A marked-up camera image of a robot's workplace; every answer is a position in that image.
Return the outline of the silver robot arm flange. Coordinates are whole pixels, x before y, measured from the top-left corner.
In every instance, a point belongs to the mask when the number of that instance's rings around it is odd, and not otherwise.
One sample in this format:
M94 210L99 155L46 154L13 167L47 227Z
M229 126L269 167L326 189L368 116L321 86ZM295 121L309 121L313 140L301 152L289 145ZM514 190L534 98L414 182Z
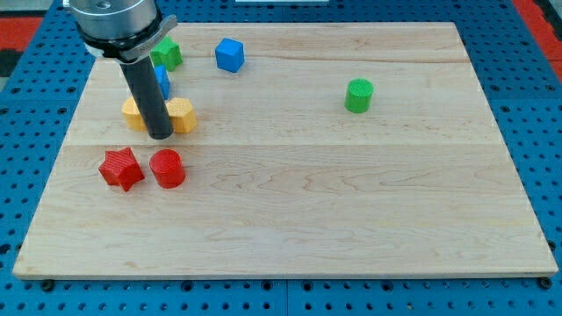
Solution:
M90 54L133 64L150 55L178 26L174 15L163 16L155 0L64 0L76 30Z

